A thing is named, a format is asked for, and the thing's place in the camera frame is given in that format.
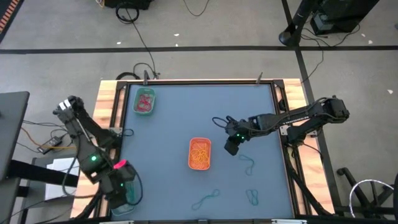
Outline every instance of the gray floor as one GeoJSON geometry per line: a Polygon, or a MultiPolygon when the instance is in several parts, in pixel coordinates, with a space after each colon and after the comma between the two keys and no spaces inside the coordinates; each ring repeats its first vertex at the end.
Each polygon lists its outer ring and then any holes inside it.
{"type": "MultiPolygon", "coordinates": [[[[205,0],[187,2],[196,12],[205,0]]],[[[293,12],[299,1],[288,2],[293,12]]],[[[344,45],[368,45],[369,40],[373,45],[397,45],[397,9],[397,1],[380,0],[361,23],[361,30],[344,45]]],[[[158,0],[142,12],[137,26],[150,47],[281,45],[277,35],[285,28],[286,20],[280,0],[212,0],[201,17],[191,16],[182,1],[158,0]]],[[[339,38],[341,35],[331,35],[327,41],[335,43],[339,38]]],[[[0,44],[0,49],[90,47],[142,44],[133,27],[121,24],[112,9],[101,9],[89,0],[25,0],[0,44]]],[[[308,72],[320,60],[320,54],[303,52],[308,72]]],[[[153,56],[163,79],[256,78],[260,72],[264,72],[264,78],[300,78],[294,52],[162,52],[153,56]]],[[[394,153],[398,145],[394,131],[398,127],[397,61],[396,51],[325,52],[324,63],[311,77],[315,98],[336,94],[351,112],[344,124],[325,126],[325,134],[333,168],[349,167],[358,180],[392,182],[398,170],[394,153]]],[[[80,96],[92,114],[100,81],[131,71],[137,62],[150,62],[148,54],[0,55],[0,91],[29,91],[26,119],[58,122],[52,110],[61,100],[68,95],[80,96]]],[[[39,142],[49,138],[51,128],[26,128],[39,142]]],[[[19,141],[32,146],[23,134],[19,141]]],[[[21,147],[14,154],[15,159],[26,162],[34,156],[21,147]]],[[[347,204],[348,183],[336,179],[342,202],[347,204]]],[[[28,223],[52,218],[69,207],[61,204],[32,209],[28,223]]],[[[14,210],[19,209],[20,200],[14,210]]]]}

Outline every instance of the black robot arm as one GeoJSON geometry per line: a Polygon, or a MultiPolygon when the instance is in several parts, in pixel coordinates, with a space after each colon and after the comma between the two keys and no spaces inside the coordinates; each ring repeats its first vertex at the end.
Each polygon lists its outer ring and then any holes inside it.
{"type": "Polygon", "coordinates": [[[318,0],[302,0],[292,21],[279,34],[279,41],[286,46],[297,46],[300,43],[301,31],[318,0]]]}
{"type": "Polygon", "coordinates": [[[109,156],[110,149],[120,149],[121,135],[114,131],[102,129],[92,120],[84,109],[79,97],[69,96],[53,111],[65,124],[68,133],[76,146],[76,158],[80,170],[99,188],[109,201],[110,208],[117,208],[127,203],[125,182],[133,181],[136,171],[132,165],[123,160],[116,164],[109,156]],[[91,141],[90,135],[96,138],[98,146],[91,141]]]}
{"type": "Polygon", "coordinates": [[[230,116],[226,117],[226,126],[223,127],[228,134],[225,149],[233,156],[239,150],[239,145],[251,138],[267,136],[278,130],[281,126],[306,120],[300,126],[287,128],[286,143],[298,144],[302,142],[308,133],[319,130],[327,123],[342,123],[349,117],[349,112],[343,100],[336,98],[320,98],[316,102],[291,110],[282,114],[259,114],[236,121],[230,116]]]}

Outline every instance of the wooden table frame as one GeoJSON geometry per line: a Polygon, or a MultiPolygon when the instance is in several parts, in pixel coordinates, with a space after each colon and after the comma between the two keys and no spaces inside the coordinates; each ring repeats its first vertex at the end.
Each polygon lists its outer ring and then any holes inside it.
{"type": "MultiPolygon", "coordinates": [[[[112,80],[102,81],[99,86],[98,97],[96,100],[93,119],[102,127],[122,127],[124,123],[123,109],[127,104],[125,93],[128,93],[128,84],[142,84],[142,80],[112,80]]],[[[203,84],[227,84],[227,85],[255,85],[255,79],[228,79],[228,80],[148,80],[150,85],[203,85],[203,84]]],[[[261,84],[270,84],[272,90],[272,97],[275,102],[275,109],[280,113],[276,101],[284,99],[290,110],[306,106],[303,89],[299,79],[262,79],[261,84]]],[[[316,138],[307,137],[305,144],[318,149],[316,138]]],[[[307,146],[299,146],[299,154],[295,158],[290,157],[292,164],[295,166],[298,175],[305,181],[305,185],[320,202],[320,204],[330,213],[334,213],[332,199],[329,187],[326,181],[326,176],[323,170],[320,155],[313,149],[307,146]]],[[[306,199],[303,198],[301,190],[297,184],[287,177],[290,198],[292,199],[292,208],[295,214],[316,214],[314,209],[309,205],[306,199]]],[[[80,174],[76,195],[90,195],[97,191],[98,184],[92,185],[91,182],[80,174]]],[[[90,198],[75,199],[71,217],[75,217],[83,211],[84,207],[90,201],[90,198]]],[[[107,202],[102,202],[97,206],[94,216],[107,216],[109,210],[107,202]]]]}

